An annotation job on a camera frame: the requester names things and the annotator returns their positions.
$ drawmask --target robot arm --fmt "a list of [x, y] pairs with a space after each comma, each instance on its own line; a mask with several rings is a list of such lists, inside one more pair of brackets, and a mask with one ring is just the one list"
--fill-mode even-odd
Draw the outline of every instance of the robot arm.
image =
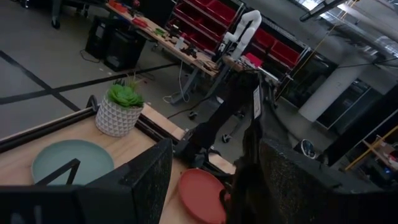
[[[246, 28], [246, 26], [250, 21], [252, 21], [251, 25], [246, 29], [246, 31], [242, 35], [244, 29]], [[235, 43], [236, 41], [238, 41], [238, 39], [242, 35], [241, 40], [238, 43], [238, 46], [236, 47], [235, 51], [232, 53], [232, 58], [235, 60], [238, 59], [241, 56], [243, 50], [248, 45], [251, 38], [253, 37], [254, 33], [260, 26], [261, 21], [262, 17], [258, 10], [253, 10], [243, 14], [241, 20], [239, 21], [239, 24], [236, 26], [234, 34], [227, 32], [224, 35], [223, 42], [219, 46], [216, 55], [213, 57], [213, 61], [216, 62], [218, 59], [220, 59], [226, 50], [226, 46], [230, 42]]]

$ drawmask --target cable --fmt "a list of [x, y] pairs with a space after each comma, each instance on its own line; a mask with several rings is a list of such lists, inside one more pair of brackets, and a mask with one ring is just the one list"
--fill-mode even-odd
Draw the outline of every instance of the cable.
[[[181, 61], [180, 73], [179, 73], [179, 75], [178, 75], [178, 83], [180, 84], [180, 94], [181, 94], [181, 96], [182, 96], [182, 100], [183, 100], [184, 102], [188, 103], [189, 100], [190, 100], [189, 93], [184, 94], [184, 92], [183, 92], [183, 90], [182, 90], [182, 83], [181, 83], [182, 64], [183, 64], [183, 62]], [[169, 96], [163, 96], [163, 101], [166, 102], [166, 103], [171, 103], [171, 100], [169, 101], [169, 100], [166, 100], [166, 99], [169, 99], [169, 98], [172, 99], [173, 96], [176, 95], [176, 94], [178, 94], [178, 93], [179, 93], [179, 92], [175, 92], [175, 93], [172, 93], [172, 94], [169, 95]]]
[[358, 66], [364, 66], [364, 65], [380, 65], [380, 63], [390, 62], [392, 60], [397, 60], [397, 59], [398, 58], [393, 58], [393, 59], [384, 60], [384, 61], [381, 61], [381, 62], [364, 63], [364, 64], [357, 64], [357, 65], [347, 65], [347, 66], [337, 67], [336, 69], [339, 69], [339, 68], [351, 68], [351, 67], [358, 67]]
[[83, 50], [80, 50], [80, 52], [79, 52], [79, 53], [80, 53], [80, 56], [82, 57], [83, 60], [86, 60], [86, 61], [88, 61], [88, 62], [93, 62], [93, 63], [100, 63], [100, 62], [101, 62], [101, 60], [94, 61], [94, 60], [90, 60], [90, 59], [85, 58], [84, 55], [83, 55], [83, 52], [84, 52], [84, 51], [86, 51], [86, 50], [83, 49]]
[[185, 110], [181, 110], [181, 111], [179, 111], [179, 112], [177, 112], [177, 113], [175, 113], [175, 114], [172, 114], [172, 115], [168, 116], [167, 119], [170, 119], [170, 118], [172, 118], [172, 117], [174, 117], [174, 116], [176, 116], [176, 115], [178, 115], [178, 114], [180, 114], [180, 113], [193, 110], [193, 109], [195, 109], [197, 106], [199, 106], [200, 103], [202, 103], [202, 102], [204, 102], [204, 101], [210, 99], [211, 97], [212, 97], [212, 96], [209, 96], [209, 97], [206, 97], [206, 98], [204, 98], [204, 99], [201, 99], [198, 103], [196, 103], [195, 105], [193, 105], [191, 108], [188, 108], [188, 109], [185, 109]]

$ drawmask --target succulent plant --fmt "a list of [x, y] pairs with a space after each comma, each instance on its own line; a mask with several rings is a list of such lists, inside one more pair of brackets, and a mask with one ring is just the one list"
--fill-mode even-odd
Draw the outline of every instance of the succulent plant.
[[123, 108], [143, 107], [144, 99], [136, 93], [136, 85], [136, 82], [116, 80], [108, 90], [109, 100]]

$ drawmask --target potted plant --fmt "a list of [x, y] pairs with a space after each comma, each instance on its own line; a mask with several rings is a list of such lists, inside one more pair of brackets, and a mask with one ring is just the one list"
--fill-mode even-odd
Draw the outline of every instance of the potted plant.
[[95, 117], [95, 124], [100, 131], [122, 137], [136, 125], [144, 107], [144, 100], [136, 93], [136, 86], [134, 80], [116, 80], [107, 90]]

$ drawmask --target wooden table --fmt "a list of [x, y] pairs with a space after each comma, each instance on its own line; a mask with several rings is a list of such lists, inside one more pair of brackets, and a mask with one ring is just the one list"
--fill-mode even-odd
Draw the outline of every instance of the wooden table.
[[[121, 13], [118, 10], [116, 10], [114, 7], [110, 6], [108, 3], [106, 4], [106, 6], [110, 10], [112, 10], [114, 13], [122, 16], [123, 18], [125, 18], [128, 21], [131, 21], [133, 19], [133, 17], [128, 12]], [[171, 51], [174, 55], [176, 55], [178, 58], [182, 59], [183, 61], [198, 67], [200, 70], [202, 70], [203, 72], [205, 72], [209, 76], [211, 76], [211, 77], [215, 77], [216, 76], [218, 71], [214, 71], [214, 70], [210, 71], [210, 70], [205, 69], [204, 66], [203, 66], [204, 63], [213, 64], [213, 62], [211, 61], [211, 58], [209, 58], [209, 56], [205, 55], [202, 52], [197, 52], [197, 58], [194, 58], [194, 57], [192, 57], [190, 55], [188, 56], [187, 54], [181, 52], [180, 50], [177, 50], [174, 47], [174, 44], [172, 44], [170, 41], [166, 41], [161, 35], [156, 35], [154, 33], [154, 31], [156, 29], [161, 29], [164, 32], [167, 32], [166, 30], [164, 30], [163, 28], [161, 28], [160, 26], [158, 26], [157, 24], [155, 24], [154, 22], [152, 22], [148, 18], [145, 18], [145, 17], [138, 17], [138, 18], [140, 20], [146, 21], [148, 26], [146, 28], [142, 28], [142, 27], [139, 27], [139, 26], [137, 26], [137, 27], [140, 28], [141, 30], [143, 30], [146, 34], [151, 36], [153, 39], [158, 41], [158, 43], [160, 43], [162, 46], [167, 48], [167, 50]], [[188, 47], [188, 45], [186, 43], [184, 43], [183, 44], [183, 48], [186, 48], [186, 47]]]
[[[182, 129], [162, 116], [156, 110], [152, 109], [150, 106], [145, 105], [142, 113], [177, 139], [181, 139], [184, 135], [184, 131]], [[146, 136], [136, 128], [123, 138], [107, 136], [96, 128], [95, 117], [92, 116], [83, 121], [69, 125], [66, 128], [60, 129], [52, 134], [48, 134], [0, 154], [0, 185], [33, 184], [34, 182], [30, 172], [30, 167], [36, 155], [44, 147], [66, 139], [82, 139], [103, 147], [111, 154], [115, 168], [130, 161], [155, 144], [149, 136]], [[210, 156], [210, 161], [225, 172], [231, 174], [235, 172], [234, 166], [219, 155], [212, 154]], [[197, 223], [197, 221], [185, 211], [178, 196], [177, 183], [182, 172], [186, 169], [187, 167], [180, 161], [176, 159], [173, 160], [172, 174], [160, 223]]]

